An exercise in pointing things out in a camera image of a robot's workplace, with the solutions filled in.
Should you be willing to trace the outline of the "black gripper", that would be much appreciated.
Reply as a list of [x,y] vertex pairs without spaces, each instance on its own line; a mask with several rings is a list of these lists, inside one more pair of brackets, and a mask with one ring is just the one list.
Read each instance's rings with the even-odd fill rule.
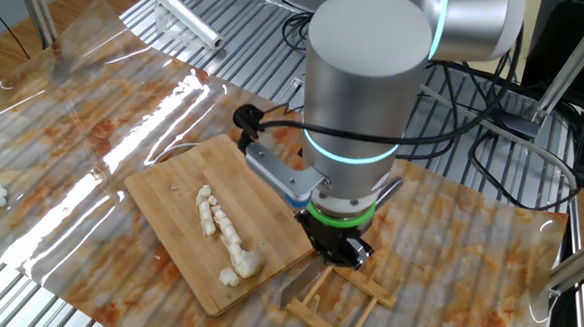
[[342,220],[312,209],[297,213],[295,219],[326,267],[350,265],[358,270],[374,253],[374,249],[362,239],[370,223],[367,216]]

